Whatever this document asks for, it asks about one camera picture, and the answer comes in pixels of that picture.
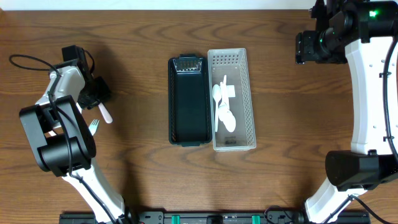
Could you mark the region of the white plastic spoon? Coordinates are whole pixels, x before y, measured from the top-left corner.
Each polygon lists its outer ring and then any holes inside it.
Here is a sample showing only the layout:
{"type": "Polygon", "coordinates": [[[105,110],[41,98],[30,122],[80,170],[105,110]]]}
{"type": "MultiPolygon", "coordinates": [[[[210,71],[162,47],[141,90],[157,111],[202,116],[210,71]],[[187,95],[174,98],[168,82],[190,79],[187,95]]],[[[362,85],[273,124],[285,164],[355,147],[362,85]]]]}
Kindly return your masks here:
{"type": "Polygon", "coordinates": [[[223,77],[223,81],[220,83],[220,87],[221,87],[221,90],[222,91],[225,91],[226,89],[227,89],[227,87],[226,87],[226,80],[227,80],[227,77],[226,77],[226,75],[223,77]]]}
{"type": "Polygon", "coordinates": [[[220,83],[221,88],[221,103],[220,108],[229,109],[229,95],[228,95],[228,88],[224,82],[220,83]]]}
{"type": "Polygon", "coordinates": [[[236,129],[236,118],[227,105],[221,105],[218,108],[218,118],[224,124],[228,132],[233,133],[236,129]]]}
{"type": "Polygon", "coordinates": [[[222,93],[221,93],[221,88],[219,85],[215,84],[212,88],[212,95],[213,99],[215,101],[215,132],[218,131],[218,108],[219,108],[219,102],[222,99],[222,93]]]}
{"type": "Polygon", "coordinates": [[[108,124],[111,124],[113,122],[113,118],[110,115],[109,111],[106,109],[105,105],[103,103],[99,103],[98,108],[99,108],[105,122],[108,124]]]}

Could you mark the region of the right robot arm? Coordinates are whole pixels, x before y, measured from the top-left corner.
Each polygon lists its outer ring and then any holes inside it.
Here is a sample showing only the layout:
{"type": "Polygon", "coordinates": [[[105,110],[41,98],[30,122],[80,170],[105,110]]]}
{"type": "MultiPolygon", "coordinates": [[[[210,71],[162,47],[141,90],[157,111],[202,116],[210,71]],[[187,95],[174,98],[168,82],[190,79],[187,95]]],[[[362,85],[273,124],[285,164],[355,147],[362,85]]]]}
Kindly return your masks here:
{"type": "Polygon", "coordinates": [[[295,61],[348,64],[354,126],[350,148],[326,155],[299,222],[366,223],[370,208],[345,208],[397,178],[397,2],[317,1],[310,14],[316,27],[297,34],[295,61]]]}

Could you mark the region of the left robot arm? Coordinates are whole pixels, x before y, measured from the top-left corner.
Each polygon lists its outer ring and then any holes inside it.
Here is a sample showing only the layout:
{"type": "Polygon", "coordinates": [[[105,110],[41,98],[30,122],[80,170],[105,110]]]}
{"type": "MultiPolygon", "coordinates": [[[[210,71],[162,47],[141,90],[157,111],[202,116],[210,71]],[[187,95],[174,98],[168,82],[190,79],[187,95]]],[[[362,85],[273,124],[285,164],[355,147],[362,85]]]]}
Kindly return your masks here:
{"type": "Polygon", "coordinates": [[[102,108],[111,91],[101,77],[93,76],[87,50],[71,45],[62,48],[62,55],[62,63],[48,63],[44,69],[50,78],[45,93],[19,112],[36,163],[79,192],[95,223],[135,223],[125,200],[98,167],[93,133],[81,114],[102,108]]]}

